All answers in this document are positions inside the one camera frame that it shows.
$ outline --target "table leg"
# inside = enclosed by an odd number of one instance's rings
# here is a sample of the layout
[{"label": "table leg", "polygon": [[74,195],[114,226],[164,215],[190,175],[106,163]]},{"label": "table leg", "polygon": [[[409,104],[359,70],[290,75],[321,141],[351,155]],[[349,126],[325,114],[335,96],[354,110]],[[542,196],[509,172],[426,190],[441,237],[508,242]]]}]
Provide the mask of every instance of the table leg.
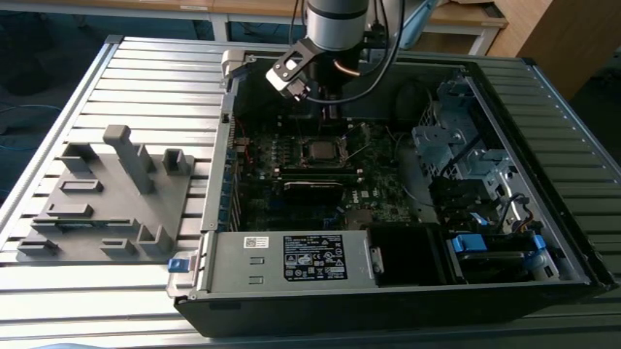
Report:
[{"label": "table leg", "polygon": [[214,40],[220,42],[230,41],[228,15],[226,13],[211,13],[210,20],[214,26]]},{"label": "table leg", "polygon": [[481,35],[477,36],[477,40],[474,40],[470,52],[468,52],[469,55],[485,56],[488,54],[492,43],[498,35],[498,31],[500,28],[497,27],[489,27],[482,30]]}]

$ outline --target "robotic arm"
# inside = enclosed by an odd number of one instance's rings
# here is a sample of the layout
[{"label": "robotic arm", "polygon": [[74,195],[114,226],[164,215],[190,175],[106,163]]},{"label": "robotic arm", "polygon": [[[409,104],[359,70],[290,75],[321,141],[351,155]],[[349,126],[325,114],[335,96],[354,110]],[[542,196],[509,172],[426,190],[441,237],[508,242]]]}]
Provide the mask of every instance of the robotic arm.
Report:
[{"label": "robotic arm", "polygon": [[[398,48],[414,45],[437,3],[438,0],[307,0],[307,37],[291,46],[266,74],[274,88],[298,101],[309,99],[326,105],[329,119],[337,119],[337,106],[371,93]],[[375,11],[382,11],[383,25],[375,20],[369,25],[371,30],[366,31],[370,4]],[[386,48],[385,57],[377,67],[367,73],[359,72],[362,51],[382,47]],[[369,89],[343,98],[343,85],[375,71],[379,71],[378,78]]]}]

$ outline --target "floor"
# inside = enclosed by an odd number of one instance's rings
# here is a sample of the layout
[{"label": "floor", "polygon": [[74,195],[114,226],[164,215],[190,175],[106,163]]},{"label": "floor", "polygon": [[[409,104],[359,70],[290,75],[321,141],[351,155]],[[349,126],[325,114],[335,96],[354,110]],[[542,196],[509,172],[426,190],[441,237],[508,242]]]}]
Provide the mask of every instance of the floor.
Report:
[{"label": "floor", "polygon": [[[44,92],[25,97],[11,95],[0,86],[0,110],[7,103],[63,107],[108,34],[171,39],[212,39],[208,22],[88,16],[84,23],[87,25],[79,28],[79,21],[71,15],[44,16],[42,24],[50,32],[54,47],[39,52],[37,57],[50,75],[51,86]],[[235,41],[278,44],[289,41],[287,25],[232,23],[231,32]],[[298,27],[294,38],[301,34]],[[572,100],[578,115],[616,159],[621,159],[617,131],[621,129],[620,96],[621,78],[612,71],[602,74],[598,79],[592,79]],[[20,108],[0,112],[0,203],[33,155],[33,150],[15,149],[37,147],[56,115],[56,111],[43,108]]]}]

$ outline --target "black cable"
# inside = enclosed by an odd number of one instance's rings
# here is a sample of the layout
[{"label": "black cable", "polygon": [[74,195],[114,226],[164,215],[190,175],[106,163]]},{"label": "black cable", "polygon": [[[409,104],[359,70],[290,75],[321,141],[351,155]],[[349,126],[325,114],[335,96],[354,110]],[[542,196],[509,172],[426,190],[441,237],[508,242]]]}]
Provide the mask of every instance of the black cable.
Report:
[{"label": "black cable", "polygon": [[454,166],[457,164],[457,162],[460,162],[460,160],[462,159],[462,157],[465,157],[465,155],[473,150],[474,146],[477,145],[478,141],[481,140],[481,135],[477,135],[476,138],[472,139],[472,141],[466,144],[466,146],[462,148],[462,150],[458,152],[458,154],[456,155],[456,157],[453,159],[450,159],[449,163],[445,165],[445,167],[442,167],[442,171],[439,172],[439,177],[442,177],[442,175],[446,173],[446,171],[449,171],[449,169],[451,168],[451,166]]},{"label": "black cable", "polygon": [[399,51],[401,37],[403,35],[403,22],[405,22],[405,17],[406,17],[406,0],[401,0],[399,3],[401,3],[399,5],[399,30],[397,31],[395,43],[393,45],[393,51],[390,52],[390,57],[386,60],[386,64],[382,68],[382,71],[379,72],[378,78],[375,79],[373,85],[367,88],[365,92],[359,93],[357,96],[347,97],[341,100],[318,100],[313,97],[307,97],[307,100],[318,104],[325,104],[325,105],[351,103],[353,101],[359,100],[362,97],[366,97],[373,92],[375,87],[379,85],[379,82],[382,81],[386,75],[386,72],[389,71],[389,67],[393,64],[393,61],[397,57],[397,52]]},{"label": "black cable", "polygon": [[[382,57],[382,60],[378,62],[378,64],[370,69],[369,71],[363,72],[361,76],[370,76],[375,71],[378,71],[379,67],[385,65],[386,59],[389,58],[389,43],[390,43],[390,30],[389,30],[389,16],[386,15],[386,7],[385,7],[385,2],[382,0],[374,0],[375,1],[375,6],[378,6],[379,1],[379,7],[382,8],[382,19],[385,21],[385,38],[386,38],[386,45],[385,45],[385,57]],[[375,22],[378,21],[378,13],[375,12]]]},{"label": "black cable", "polygon": [[295,0],[295,6],[293,7],[291,24],[290,24],[290,46],[293,46],[293,26],[295,25],[295,15],[298,14],[299,4],[301,4],[301,0]]},{"label": "black cable", "polygon": [[502,206],[502,211],[498,219],[497,228],[496,232],[501,233],[502,232],[502,225],[505,224],[505,219],[506,219],[506,214],[509,213],[509,208],[512,207],[512,203],[521,197],[526,197],[522,193],[514,193],[510,197],[508,202],[505,203],[505,206]]},{"label": "black cable", "polygon": [[303,35],[307,35],[307,24],[306,19],[303,18],[303,6],[306,4],[306,0],[302,0],[302,8],[301,8],[301,16],[302,16],[302,27],[303,27]]},{"label": "black cable", "polygon": [[374,13],[375,13],[375,23],[379,22],[379,18],[378,18],[378,0],[373,0],[373,7],[374,7]]}]

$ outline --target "motherboard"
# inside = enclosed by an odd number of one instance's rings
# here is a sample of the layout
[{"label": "motherboard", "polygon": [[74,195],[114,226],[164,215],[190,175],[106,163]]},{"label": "motherboard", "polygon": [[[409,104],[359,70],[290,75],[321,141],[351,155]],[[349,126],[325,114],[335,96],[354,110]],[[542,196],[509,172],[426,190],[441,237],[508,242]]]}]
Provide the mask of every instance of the motherboard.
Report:
[{"label": "motherboard", "polygon": [[411,221],[385,124],[321,128],[305,115],[278,115],[238,125],[243,230],[358,230],[374,221]]}]

